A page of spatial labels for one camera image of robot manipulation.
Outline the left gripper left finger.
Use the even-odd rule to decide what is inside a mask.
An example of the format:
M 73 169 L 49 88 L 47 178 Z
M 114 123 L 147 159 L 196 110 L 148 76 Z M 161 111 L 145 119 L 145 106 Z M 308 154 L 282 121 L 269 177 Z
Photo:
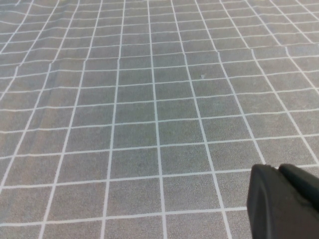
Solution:
M 319 237 L 319 207 L 302 197 L 279 168 L 253 165 L 247 213 L 254 239 Z

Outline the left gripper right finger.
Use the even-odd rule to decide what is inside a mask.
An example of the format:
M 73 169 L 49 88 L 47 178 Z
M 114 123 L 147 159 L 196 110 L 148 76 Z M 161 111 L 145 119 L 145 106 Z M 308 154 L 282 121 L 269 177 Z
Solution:
M 319 206 L 319 179 L 292 164 L 281 164 L 280 173 L 313 207 Z

